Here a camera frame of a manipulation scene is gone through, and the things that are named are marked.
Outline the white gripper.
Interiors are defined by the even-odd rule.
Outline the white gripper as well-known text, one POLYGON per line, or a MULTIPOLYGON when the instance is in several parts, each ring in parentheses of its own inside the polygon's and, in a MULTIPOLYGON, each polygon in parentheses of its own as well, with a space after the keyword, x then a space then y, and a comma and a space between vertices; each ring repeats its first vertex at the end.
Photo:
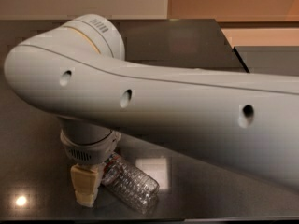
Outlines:
POLYGON ((78 120, 59 118, 59 123, 66 155, 78 163, 70 170, 76 200, 93 207, 104 174, 104 165, 99 163, 114 152, 121 134, 78 120))

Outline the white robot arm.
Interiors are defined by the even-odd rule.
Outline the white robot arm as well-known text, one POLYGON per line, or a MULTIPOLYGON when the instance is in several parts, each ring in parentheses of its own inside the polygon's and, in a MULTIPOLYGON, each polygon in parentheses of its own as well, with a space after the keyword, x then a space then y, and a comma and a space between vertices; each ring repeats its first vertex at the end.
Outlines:
POLYGON ((59 119, 81 205, 102 185, 152 202, 156 181, 115 151, 125 134, 299 188, 296 77, 130 63, 119 31, 95 14, 22 41, 4 74, 24 102, 59 119))

